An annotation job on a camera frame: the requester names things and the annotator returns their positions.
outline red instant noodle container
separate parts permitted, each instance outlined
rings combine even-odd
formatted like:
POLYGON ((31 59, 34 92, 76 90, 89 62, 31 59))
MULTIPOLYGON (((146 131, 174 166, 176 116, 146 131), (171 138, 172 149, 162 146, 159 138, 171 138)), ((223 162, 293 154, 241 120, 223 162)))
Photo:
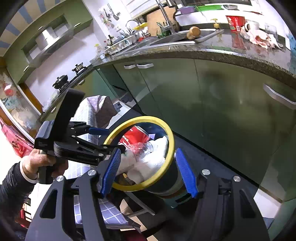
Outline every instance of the red instant noodle container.
POLYGON ((242 26, 246 23, 244 17, 241 16, 226 16, 231 31, 240 32, 242 26))

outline white cuff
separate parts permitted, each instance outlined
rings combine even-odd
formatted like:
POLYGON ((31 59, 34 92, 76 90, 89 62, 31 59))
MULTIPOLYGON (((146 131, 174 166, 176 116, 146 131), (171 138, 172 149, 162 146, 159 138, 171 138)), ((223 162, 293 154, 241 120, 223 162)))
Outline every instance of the white cuff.
POLYGON ((26 176, 26 174, 24 173, 24 170, 22 169, 22 162, 23 162, 23 159, 21 159, 21 161, 20 161, 20 172, 21 172, 22 176, 30 183, 37 183, 37 179, 32 180, 26 176))

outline purple container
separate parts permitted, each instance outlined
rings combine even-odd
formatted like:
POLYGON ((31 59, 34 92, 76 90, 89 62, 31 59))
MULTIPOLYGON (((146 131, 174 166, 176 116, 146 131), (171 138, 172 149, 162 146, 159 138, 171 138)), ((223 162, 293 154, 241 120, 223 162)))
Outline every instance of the purple container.
POLYGON ((178 9, 182 14, 190 14, 192 12, 196 12, 195 7, 193 6, 186 6, 186 7, 181 7, 178 9))

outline checkered cloth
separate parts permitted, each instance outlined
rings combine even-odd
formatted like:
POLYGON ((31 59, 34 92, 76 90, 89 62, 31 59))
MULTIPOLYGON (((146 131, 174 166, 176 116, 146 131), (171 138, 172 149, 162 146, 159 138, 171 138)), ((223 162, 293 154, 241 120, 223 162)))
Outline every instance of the checkered cloth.
MULTIPOLYGON (((92 99, 97 99, 98 101, 102 98, 98 98, 97 96, 89 97, 92 99)), ((84 99, 71 121, 84 121, 87 125, 92 125, 97 127, 96 119, 99 117, 99 111, 94 112, 93 103, 91 104, 88 98, 84 99)), ((92 142, 94 144, 98 144, 98 136, 84 134, 79 136, 81 139, 92 142)), ((67 179, 76 178, 82 176, 85 172, 90 169, 95 169, 96 166, 90 166, 74 161, 69 161, 69 168, 65 171, 64 176, 67 179)), ((102 216, 104 218, 106 227, 108 229, 130 229, 136 228, 139 229, 140 225, 130 218, 124 216, 117 207, 109 202, 106 198, 99 199, 99 205, 101 208, 102 216)), ((82 224, 81 211, 80 211, 80 202, 79 195, 74 196, 74 213, 75 213, 75 222, 77 224, 82 224)))

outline cabinet handle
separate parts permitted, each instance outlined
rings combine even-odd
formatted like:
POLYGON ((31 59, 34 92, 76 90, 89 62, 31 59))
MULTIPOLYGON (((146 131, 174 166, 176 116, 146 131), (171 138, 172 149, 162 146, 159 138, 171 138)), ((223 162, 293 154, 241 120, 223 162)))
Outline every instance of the cabinet handle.
POLYGON ((77 27, 77 26, 80 25, 80 24, 81 24, 81 23, 77 23, 77 24, 75 24, 75 25, 74 25, 74 28, 77 27))
POLYGON ((135 68, 136 66, 134 65, 134 64, 132 64, 132 65, 125 65, 124 66, 124 68, 125 69, 133 69, 133 68, 135 68))
POLYGON ((78 85, 83 85, 84 82, 85 82, 85 79, 81 80, 81 81, 78 83, 78 85))
POLYGON ((153 67, 153 66, 154 66, 153 63, 149 63, 149 64, 137 64, 137 67, 138 67, 139 69, 148 69, 148 68, 151 68, 151 67, 153 67))
POLYGON ((26 72, 26 70, 29 68, 29 66, 25 67, 24 72, 26 72))
POLYGON ((55 106, 50 113, 53 113, 56 109, 57 107, 55 106))
POLYGON ((282 96, 281 94, 275 92, 272 88, 270 88, 266 84, 263 84, 263 89, 271 98, 275 99, 276 101, 282 103, 283 105, 287 106, 292 110, 296 110, 296 102, 293 102, 288 98, 286 98, 285 96, 282 96))

